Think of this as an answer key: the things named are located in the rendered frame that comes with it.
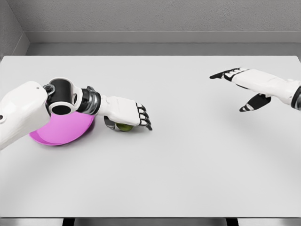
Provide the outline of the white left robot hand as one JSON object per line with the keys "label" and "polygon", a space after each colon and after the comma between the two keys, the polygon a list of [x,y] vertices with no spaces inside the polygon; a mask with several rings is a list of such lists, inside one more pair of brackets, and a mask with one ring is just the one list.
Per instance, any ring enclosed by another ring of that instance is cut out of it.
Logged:
{"label": "white left robot hand", "polygon": [[115,129],[117,124],[125,124],[133,127],[143,126],[152,130],[146,108],[134,100],[102,96],[97,114],[104,117],[105,125],[110,129]]}

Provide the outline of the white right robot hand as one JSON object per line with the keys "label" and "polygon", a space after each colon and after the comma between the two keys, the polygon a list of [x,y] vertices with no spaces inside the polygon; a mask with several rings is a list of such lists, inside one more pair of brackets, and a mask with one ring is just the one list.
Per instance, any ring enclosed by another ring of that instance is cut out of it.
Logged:
{"label": "white right robot hand", "polygon": [[214,74],[210,79],[226,79],[257,93],[239,109],[240,112],[258,110],[270,103],[272,96],[278,97],[281,93],[279,77],[255,69],[234,68]]}

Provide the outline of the green apple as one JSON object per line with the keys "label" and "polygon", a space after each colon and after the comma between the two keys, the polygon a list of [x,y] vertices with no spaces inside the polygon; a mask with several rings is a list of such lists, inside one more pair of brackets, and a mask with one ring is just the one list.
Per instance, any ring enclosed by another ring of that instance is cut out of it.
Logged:
{"label": "green apple", "polygon": [[122,123],[116,123],[116,126],[119,130],[121,130],[123,132],[128,132],[133,129],[132,125],[127,125],[127,124],[122,124]]}

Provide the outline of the pink plate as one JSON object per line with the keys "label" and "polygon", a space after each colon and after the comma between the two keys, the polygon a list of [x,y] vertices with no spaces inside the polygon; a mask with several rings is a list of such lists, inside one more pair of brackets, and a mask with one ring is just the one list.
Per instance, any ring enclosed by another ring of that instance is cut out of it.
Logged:
{"label": "pink plate", "polygon": [[81,137],[91,126],[95,116],[73,112],[68,115],[52,114],[50,121],[29,136],[39,144],[57,146]]}

